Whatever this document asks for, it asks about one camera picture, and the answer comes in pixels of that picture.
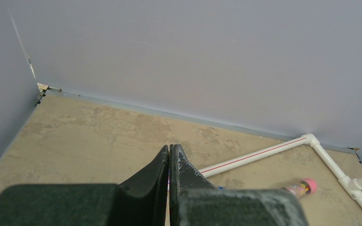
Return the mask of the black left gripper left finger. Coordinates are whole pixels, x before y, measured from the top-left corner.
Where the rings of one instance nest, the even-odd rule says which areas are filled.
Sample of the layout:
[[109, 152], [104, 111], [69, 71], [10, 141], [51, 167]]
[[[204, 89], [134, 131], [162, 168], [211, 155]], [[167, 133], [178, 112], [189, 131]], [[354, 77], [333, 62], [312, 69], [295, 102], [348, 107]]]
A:
[[21, 184], [0, 194], [0, 226], [163, 226], [169, 148], [120, 184]]

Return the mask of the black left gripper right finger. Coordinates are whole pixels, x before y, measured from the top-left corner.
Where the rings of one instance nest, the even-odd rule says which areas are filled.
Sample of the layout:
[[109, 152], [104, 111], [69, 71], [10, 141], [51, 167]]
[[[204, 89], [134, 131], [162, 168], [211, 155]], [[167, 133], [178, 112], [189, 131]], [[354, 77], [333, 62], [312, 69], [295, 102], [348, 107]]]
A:
[[219, 189], [170, 145], [169, 215], [172, 226], [306, 226], [303, 208], [282, 189]]

